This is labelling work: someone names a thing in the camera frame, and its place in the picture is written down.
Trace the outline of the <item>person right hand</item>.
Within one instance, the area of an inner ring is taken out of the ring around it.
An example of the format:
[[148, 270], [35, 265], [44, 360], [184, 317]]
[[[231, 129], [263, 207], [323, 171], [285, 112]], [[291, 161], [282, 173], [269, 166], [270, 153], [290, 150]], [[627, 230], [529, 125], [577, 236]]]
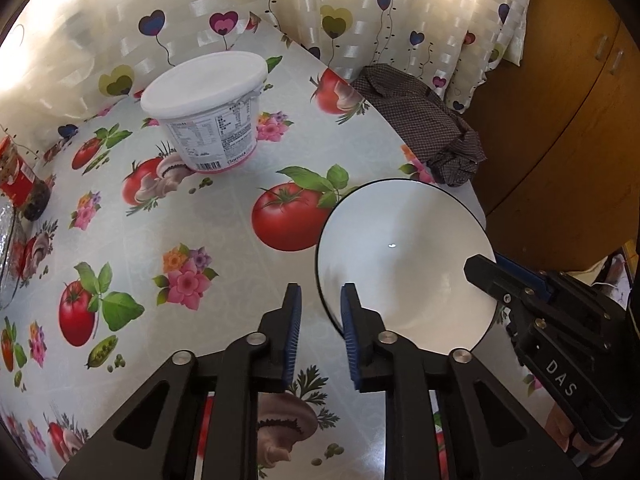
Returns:
[[563, 452], [572, 446], [579, 453], [586, 454], [586, 464], [591, 467], [607, 464], [624, 442], [623, 438], [615, 437], [597, 445], [587, 443], [556, 403], [549, 412], [544, 429]]

